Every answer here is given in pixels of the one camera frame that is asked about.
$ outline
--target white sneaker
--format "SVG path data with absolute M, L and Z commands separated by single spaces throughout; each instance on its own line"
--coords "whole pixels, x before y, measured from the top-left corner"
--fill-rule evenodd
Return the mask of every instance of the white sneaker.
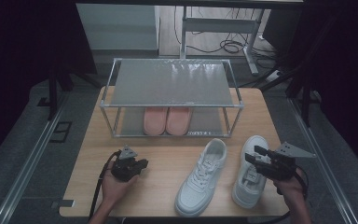
M 175 208 L 182 217 L 197 217 L 211 201 L 227 157 L 226 144 L 213 139 L 206 145 L 197 165 L 179 189 Z
M 245 153 L 248 153 L 255 156 L 258 161 L 269 162 L 267 155 L 261 156 L 255 152 L 255 146 L 269 149 L 266 139 L 262 136 L 254 135 L 246 141 L 241 153 L 241 168 L 231 194 L 234 202 L 243 208 L 254 207 L 266 186 L 267 179 L 257 173 L 255 167 L 245 160 Z

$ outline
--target slipper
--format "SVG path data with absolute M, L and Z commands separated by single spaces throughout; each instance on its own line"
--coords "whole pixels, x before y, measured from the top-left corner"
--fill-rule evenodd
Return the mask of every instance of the slipper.
M 188 131 L 190 120 L 190 107 L 170 107 L 165 131 L 172 135 L 184 135 Z
M 147 107 L 144 115 L 144 133 L 160 135 L 164 133 L 168 107 Z

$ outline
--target glass shelf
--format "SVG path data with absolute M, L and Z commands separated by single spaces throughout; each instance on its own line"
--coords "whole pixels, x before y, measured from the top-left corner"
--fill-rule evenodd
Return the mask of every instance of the glass shelf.
M 228 60 L 114 59 L 100 104 L 112 136 L 149 136 L 149 106 L 191 107 L 185 136 L 230 137 L 243 102 Z

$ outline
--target table top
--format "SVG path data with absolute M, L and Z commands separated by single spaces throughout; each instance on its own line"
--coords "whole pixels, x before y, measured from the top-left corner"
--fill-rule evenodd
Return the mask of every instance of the table top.
M 236 97 L 234 89 L 231 95 Z M 252 135 L 265 137 L 271 149 L 281 142 L 271 120 L 263 95 L 258 89 L 240 89 L 245 108 L 241 112 L 227 145 L 227 161 L 217 183 L 212 201 L 202 217 L 281 216 L 288 211 L 282 196 L 267 181 L 258 204 L 243 209 L 231 198 L 243 144 Z M 61 207 L 64 217 L 87 217 L 98 176 L 109 156 L 128 145 L 138 153 L 136 160 L 149 160 L 148 166 L 128 194 L 111 212 L 114 217 L 177 217 L 175 196 L 186 177 L 197 163 L 200 153 L 211 137 L 147 137 L 112 138 L 99 107 L 103 95 L 96 102 L 74 171 L 68 183 L 64 200 L 74 200 L 72 207 Z M 97 207 L 102 199 L 100 192 Z

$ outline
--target wall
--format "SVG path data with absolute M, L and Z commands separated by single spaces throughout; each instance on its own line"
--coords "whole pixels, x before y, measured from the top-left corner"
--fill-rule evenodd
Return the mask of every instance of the wall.
M 91 50 L 158 49 L 158 7 L 76 4 Z

